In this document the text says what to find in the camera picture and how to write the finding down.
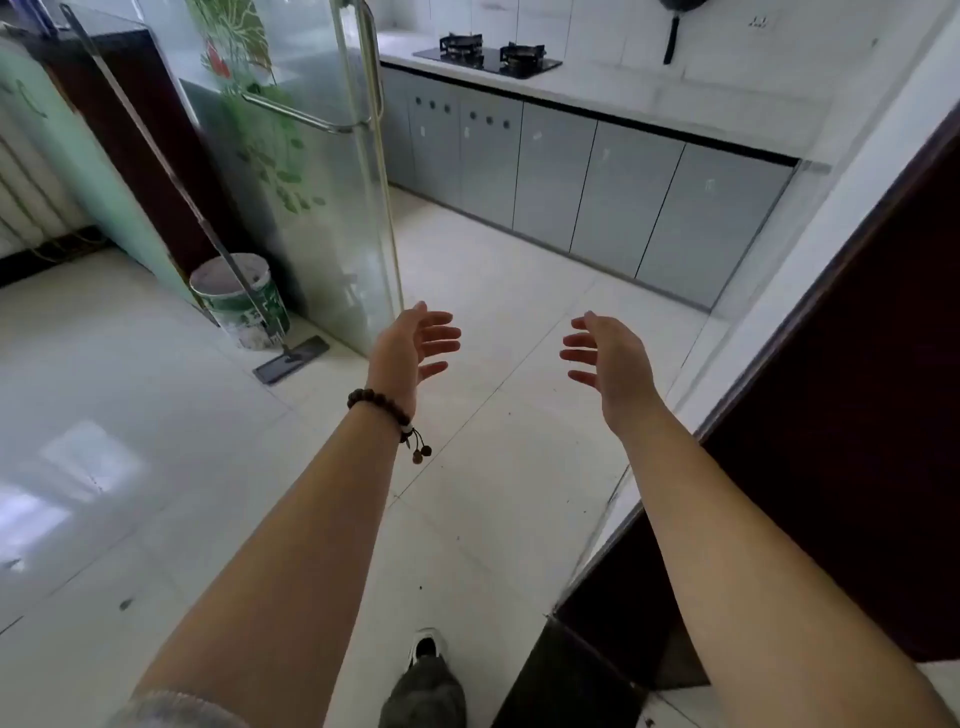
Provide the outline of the black hanging pan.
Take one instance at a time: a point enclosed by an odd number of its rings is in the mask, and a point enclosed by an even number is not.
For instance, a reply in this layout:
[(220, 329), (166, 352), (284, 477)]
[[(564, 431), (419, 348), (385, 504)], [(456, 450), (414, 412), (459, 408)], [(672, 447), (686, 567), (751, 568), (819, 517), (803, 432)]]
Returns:
[(682, 17), (690, 12), (693, 12), (710, 0), (657, 0), (661, 6), (663, 6), (667, 12), (671, 14), (670, 17), (670, 26), (669, 33), (667, 37), (667, 42), (665, 46), (665, 51), (663, 55), (662, 64), (665, 67), (669, 67), (674, 59), (676, 52), (679, 29)]

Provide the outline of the dark wooden door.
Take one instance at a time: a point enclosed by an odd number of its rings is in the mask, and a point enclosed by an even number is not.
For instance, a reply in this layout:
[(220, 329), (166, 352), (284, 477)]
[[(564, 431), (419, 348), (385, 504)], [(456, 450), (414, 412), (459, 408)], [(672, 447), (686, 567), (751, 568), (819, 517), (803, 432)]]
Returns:
[[(960, 129), (702, 442), (960, 722)], [(493, 728), (729, 728), (641, 508)]]

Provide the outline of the dark wooden door frame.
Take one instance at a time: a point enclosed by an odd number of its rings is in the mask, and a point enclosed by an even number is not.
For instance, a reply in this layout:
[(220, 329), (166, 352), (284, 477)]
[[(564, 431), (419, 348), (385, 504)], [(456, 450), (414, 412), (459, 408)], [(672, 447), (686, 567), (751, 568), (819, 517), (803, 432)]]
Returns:
[(191, 274), (217, 250), (174, 186), (155, 150), (232, 254), (255, 251), (191, 121), (150, 30), (124, 18), (77, 7), (92, 50), (74, 31), (30, 42), (30, 55), (52, 74), (119, 172), (175, 266)]

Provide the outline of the glass door with leaf print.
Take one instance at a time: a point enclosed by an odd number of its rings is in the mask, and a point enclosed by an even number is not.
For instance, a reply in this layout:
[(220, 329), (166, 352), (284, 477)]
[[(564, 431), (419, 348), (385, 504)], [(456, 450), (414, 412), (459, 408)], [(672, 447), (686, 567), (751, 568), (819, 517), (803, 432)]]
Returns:
[(240, 97), (272, 85), (283, 0), (136, 0), (289, 310), (361, 356), (403, 294), (380, 135), (332, 135)]

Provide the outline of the black and white shoe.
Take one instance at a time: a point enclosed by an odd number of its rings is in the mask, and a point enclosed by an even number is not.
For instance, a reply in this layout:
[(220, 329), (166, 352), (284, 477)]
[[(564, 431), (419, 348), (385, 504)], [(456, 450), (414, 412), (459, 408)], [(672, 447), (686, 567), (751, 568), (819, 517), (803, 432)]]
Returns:
[(446, 662), (447, 646), (441, 632), (434, 627), (423, 627), (414, 632), (406, 671), (409, 672), (423, 661)]

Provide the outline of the grey trouser leg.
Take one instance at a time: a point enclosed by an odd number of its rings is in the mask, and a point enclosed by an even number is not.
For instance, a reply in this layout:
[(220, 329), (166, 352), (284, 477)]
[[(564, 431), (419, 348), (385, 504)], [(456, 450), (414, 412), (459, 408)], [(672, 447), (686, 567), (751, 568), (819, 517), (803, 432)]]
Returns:
[(443, 656), (416, 660), (383, 704), (377, 728), (467, 728), (464, 689)]

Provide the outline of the person's left forearm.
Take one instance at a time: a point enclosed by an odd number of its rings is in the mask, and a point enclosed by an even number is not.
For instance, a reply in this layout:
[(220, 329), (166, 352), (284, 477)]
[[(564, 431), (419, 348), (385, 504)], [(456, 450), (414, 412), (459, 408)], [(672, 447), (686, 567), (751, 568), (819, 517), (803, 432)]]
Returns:
[(350, 408), (176, 626), (133, 695), (198, 698), (249, 728), (322, 728), (401, 435), (385, 409)]

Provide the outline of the white and green bucket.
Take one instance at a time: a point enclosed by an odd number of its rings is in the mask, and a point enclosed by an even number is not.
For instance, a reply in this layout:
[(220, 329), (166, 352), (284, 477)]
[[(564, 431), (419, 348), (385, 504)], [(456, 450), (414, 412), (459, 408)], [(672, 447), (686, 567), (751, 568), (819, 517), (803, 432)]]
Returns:
[(232, 260), (249, 290), (222, 256), (211, 258), (194, 270), (188, 280), (190, 288), (237, 348), (280, 348), (291, 322), (268, 262), (252, 252), (234, 253)]

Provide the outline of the person's left hand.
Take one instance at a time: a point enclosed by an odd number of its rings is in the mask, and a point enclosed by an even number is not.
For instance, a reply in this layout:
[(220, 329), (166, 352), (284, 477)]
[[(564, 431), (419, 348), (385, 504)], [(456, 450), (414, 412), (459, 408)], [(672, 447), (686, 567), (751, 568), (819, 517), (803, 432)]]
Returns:
[(424, 328), (453, 326), (453, 314), (430, 310), (419, 327), (402, 327), (402, 311), (378, 336), (368, 358), (366, 388), (393, 401), (413, 418), (417, 409), (418, 367), (427, 362), (447, 361), (461, 349), (461, 341), (424, 343)]

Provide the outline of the person's right hand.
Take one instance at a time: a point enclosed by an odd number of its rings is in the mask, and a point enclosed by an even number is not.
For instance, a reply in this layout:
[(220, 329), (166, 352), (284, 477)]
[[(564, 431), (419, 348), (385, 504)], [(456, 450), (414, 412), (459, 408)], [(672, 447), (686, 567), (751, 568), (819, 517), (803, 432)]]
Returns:
[[(582, 364), (589, 371), (598, 373), (602, 389), (596, 391), (601, 397), (604, 419), (611, 432), (624, 441), (641, 427), (645, 419), (663, 409), (664, 402), (656, 388), (653, 368), (641, 338), (622, 321), (616, 320), (617, 333), (593, 333), (597, 348), (565, 348), (562, 345), (558, 356), (563, 361)], [(572, 334), (587, 333), (584, 315), (572, 319), (570, 325)]]

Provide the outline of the grey kitchen cabinet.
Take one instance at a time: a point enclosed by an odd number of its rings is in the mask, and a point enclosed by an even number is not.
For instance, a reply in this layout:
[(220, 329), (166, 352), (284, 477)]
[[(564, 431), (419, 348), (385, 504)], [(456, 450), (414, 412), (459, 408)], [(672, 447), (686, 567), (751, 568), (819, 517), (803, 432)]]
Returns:
[(798, 160), (382, 69), (389, 180), (709, 311)]

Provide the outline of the white radiator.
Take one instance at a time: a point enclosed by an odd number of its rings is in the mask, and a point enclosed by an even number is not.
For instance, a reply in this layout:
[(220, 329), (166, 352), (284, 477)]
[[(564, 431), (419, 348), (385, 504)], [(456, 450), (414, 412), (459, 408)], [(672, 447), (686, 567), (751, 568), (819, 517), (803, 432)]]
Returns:
[(91, 222), (0, 93), (0, 260), (69, 261), (92, 244)]

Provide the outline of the grey sleeve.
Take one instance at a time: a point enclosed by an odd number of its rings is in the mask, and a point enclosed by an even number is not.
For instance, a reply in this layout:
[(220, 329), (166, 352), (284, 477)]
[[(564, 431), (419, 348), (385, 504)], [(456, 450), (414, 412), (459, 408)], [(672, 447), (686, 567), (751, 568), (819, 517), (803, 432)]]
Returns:
[(250, 728), (239, 716), (193, 695), (158, 690), (134, 696), (103, 728)]

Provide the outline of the black gas stove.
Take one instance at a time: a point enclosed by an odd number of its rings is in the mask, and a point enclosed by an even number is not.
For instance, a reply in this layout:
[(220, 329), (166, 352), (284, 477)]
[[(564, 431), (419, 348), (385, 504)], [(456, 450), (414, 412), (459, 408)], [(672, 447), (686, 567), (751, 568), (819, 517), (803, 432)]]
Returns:
[(437, 46), (414, 52), (413, 56), (515, 80), (529, 80), (563, 64), (559, 59), (548, 57), (543, 44), (522, 45), (510, 41), (506, 46), (486, 46), (481, 33), (448, 33), (439, 39)]

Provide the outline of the person's right forearm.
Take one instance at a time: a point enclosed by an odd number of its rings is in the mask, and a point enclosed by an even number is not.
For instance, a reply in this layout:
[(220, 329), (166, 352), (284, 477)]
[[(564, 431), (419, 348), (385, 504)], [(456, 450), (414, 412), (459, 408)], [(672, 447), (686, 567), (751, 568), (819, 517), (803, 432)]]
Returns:
[(960, 728), (945, 701), (659, 401), (604, 405), (687, 631), (738, 728)]

